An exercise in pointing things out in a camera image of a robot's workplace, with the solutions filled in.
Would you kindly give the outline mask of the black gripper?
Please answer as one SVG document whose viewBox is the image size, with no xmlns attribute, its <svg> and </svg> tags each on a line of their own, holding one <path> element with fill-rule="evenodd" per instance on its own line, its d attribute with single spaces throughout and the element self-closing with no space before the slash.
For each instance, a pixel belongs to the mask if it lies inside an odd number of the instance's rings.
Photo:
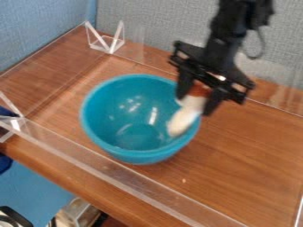
<svg viewBox="0 0 303 227">
<path fill-rule="evenodd" d="M 197 47 L 182 41 L 173 43 L 170 64 L 177 68 L 176 97 L 182 99 L 194 82 L 210 88 L 204 104 L 204 116 L 209 116 L 224 100 L 242 104 L 248 91 L 256 86 L 234 65 L 236 48 L 210 42 Z"/>
</svg>

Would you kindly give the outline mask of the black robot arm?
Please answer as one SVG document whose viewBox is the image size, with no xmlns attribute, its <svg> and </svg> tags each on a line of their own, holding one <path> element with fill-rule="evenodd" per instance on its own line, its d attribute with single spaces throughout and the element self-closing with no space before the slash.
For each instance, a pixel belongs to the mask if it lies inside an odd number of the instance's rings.
<svg viewBox="0 0 303 227">
<path fill-rule="evenodd" d="M 212 114 L 225 100 L 245 101 L 256 86 L 234 64 L 245 34 L 258 31 L 273 14 L 273 0 L 218 0 L 217 13 L 209 24 L 210 34 L 204 47 L 173 43 L 170 64 L 177 67 L 176 97 L 184 98 L 196 81 L 210 88 L 202 115 Z"/>
</svg>

